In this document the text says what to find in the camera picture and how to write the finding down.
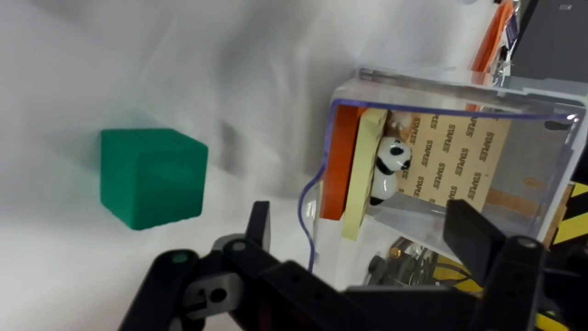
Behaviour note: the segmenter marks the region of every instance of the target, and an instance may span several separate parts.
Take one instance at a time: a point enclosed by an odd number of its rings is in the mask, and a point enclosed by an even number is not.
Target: panda toy
[[[371,207],[378,207],[396,194],[398,183],[394,174],[409,168],[409,157],[409,148],[398,139],[382,139],[372,170]]]

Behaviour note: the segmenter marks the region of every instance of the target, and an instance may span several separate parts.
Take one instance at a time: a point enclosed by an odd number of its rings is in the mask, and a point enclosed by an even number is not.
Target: transparent container
[[[499,126],[495,130],[503,135],[503,142],[477,210],[508,236],[521,234],[541,242],[586,146],[586,100],[556,93],[556,85],[545,89],[545,84],[532,85],[529,80],[521,85],[510,78],[508,87],[516,89],[484,87],[483,82],[486,80],[472,74],[409,73],[404,76],[359,71],[334,93],[330,115],[345,106],[383,109],[413,119],[437,117],[450,124],[459,122],[461,128],[466,128],[462,122],[477,120],[506,122],[506,130]],[[457,174],[457,168],[455,159],[446,161],[446,172]],[[367,209],[367,214],[404,238],[451,256],[442,244],[444,203],[446,199],[426,201],[398,192],[378,209]]]

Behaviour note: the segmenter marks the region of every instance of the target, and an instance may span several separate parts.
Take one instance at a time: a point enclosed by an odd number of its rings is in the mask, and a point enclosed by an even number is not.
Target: white backdrop
[[[150,260],[205,255],[271,201],[271,253],[304,264],[293,199],[359,63],[468,69],[490,0],[0,0],[0,330],[115,330]],[[209,146],[203,214],[130,233],[99,207],[97,131]],[[358,284],[393,242],[319,227],[317,273]],[[233,330],[214,319],[209,330]]]

